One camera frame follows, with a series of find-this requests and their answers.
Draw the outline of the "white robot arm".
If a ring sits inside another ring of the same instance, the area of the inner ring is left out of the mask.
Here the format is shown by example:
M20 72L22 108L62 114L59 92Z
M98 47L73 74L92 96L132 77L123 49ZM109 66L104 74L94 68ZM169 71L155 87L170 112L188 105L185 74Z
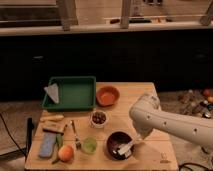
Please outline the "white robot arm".
M130 108L133 126L143 139L154 129L213 150L213 120L159 109L157 95L144 93Z

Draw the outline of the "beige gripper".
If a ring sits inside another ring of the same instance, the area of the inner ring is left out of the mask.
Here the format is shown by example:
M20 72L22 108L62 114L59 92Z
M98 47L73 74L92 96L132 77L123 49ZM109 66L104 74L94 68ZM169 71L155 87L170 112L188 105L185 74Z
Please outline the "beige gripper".
M152 133L152 129L141 130L135 137L135 142L139 143Z

